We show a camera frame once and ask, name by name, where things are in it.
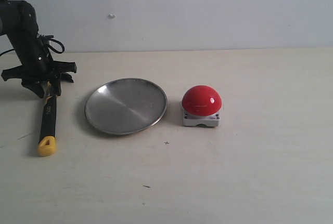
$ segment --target table surface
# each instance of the table surface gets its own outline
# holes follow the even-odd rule
[[[0,222],[332,223],[332,56],[333,48],[55,56],[78,73],[62,84],[49,157],[36,156],[44,101],[19,80],[0,81]],[[85,101],[124,77],[161,86],[166,115],[134,135],[100,134]],[[199,84],[223,98],[217,128],[182,126],[182,96]]]

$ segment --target metal plate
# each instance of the metal plate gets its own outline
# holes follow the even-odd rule
[[[85,115],[100,131],[127,135],[157,123],[167,102],[158,85],[140,78],[123,78],[97,89],[85,105]]]

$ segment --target red dome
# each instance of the red dome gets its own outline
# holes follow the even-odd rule
[[[209,116],[220,110],[222,99],[212,87],[197,85],[185,93],[182,106],[189,114]]]

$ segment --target yellow handle grip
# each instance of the yellow handle grip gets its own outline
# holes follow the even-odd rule
[[[52,155],[56,152],[56,138],[52,136],[44,137],[38,144],[37,152],[40,156]]]

